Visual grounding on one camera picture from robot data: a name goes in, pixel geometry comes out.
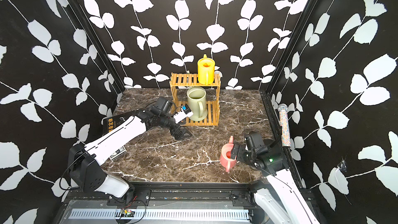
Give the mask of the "green watering can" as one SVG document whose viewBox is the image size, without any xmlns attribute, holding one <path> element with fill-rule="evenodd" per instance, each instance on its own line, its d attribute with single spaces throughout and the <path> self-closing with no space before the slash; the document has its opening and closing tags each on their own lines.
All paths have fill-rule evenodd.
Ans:
<svg viewBox="0 0 398 224">
<path fill-rule="evenodd" d="M 193 121 L 204 120 L 208 114 L 205 89 L 202 87 L 191 87 L 187 91 L 187 97 L 188 106 L 193 112 L 190 119 Z"/>
</svg>

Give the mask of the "wooden slatted shelf rack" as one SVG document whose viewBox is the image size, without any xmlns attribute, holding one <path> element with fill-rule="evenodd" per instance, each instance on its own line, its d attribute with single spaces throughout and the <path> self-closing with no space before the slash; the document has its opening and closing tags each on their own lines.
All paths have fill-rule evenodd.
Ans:
<svg viewBox="0 0 398 224">
<path fill-rule="evenodd" d="M 187 99 L 181 101 L 178 99 L 178 87 L 189 87 L 187 91 Z M 170 88 L 173 95 L 174 103 L 180 106 L 189 106 L 193 112 L 193 116 L 186 118 L 186 126 L 217 126 L 220 117 L 220 89 L 221 77 L 214 75 L 214 81 L 208 87 L 216 89 L 216 96 L 213 101 L 207 99 L 206 85 L 200 84 L 198 74 L 176 74 L 171 75 Z"/>
</svg>

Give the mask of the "yellow watering can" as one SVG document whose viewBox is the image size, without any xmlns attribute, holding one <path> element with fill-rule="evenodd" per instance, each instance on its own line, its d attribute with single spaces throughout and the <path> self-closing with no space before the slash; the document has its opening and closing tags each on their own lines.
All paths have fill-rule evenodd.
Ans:
<svg viewBox="0 0 398 224">
<path fill-rule="evenodd" d="M 214 81 L 215 61 L 204 54 L 198 61 L 198 81 L 202 85 L 210 85 Z"/>
</svg>

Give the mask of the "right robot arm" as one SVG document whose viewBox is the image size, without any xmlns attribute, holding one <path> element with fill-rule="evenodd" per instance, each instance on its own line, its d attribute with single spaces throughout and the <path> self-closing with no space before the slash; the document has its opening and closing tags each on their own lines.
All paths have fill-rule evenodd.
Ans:
<svg viewBox="0 0 398 224">
<path fill-rule="evenodd" d="M 309 190 L 293 177 L 288 153 L 280 142 L 264 139 L 251 131 L 240 144 L 230 137 L 221 157 L 229 172 L 236 163 L 257 170 L 263 180 L 250 185 L 246 202 L 253 207 L 249 220 L 253 224 L 318 224 L 317 204 Z"/>
</svg>

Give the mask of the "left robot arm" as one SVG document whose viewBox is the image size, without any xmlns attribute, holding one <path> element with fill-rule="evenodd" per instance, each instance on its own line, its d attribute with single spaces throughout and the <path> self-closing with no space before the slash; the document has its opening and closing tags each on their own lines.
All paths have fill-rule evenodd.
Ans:
<svg viewBox="0 0 398 224">
<path fill-rule="evenodd" d="M 66 173 L 85 193 L 102 192 L 125 203 L 135 198 L 135 187 L 126 180 L 106 173 L 101 166 L 119 148 L 153 127 L 169 128 L 171 136 L 183 140 L 192 136 L 179 123 L 191 117 L 187 105 L 171 115 L 174 103 L 164 97 L 145 108 L 128 112 L 125 121 L 101 138 L 87 145 L 77 144 L 69 150 Z"/>
</svg>

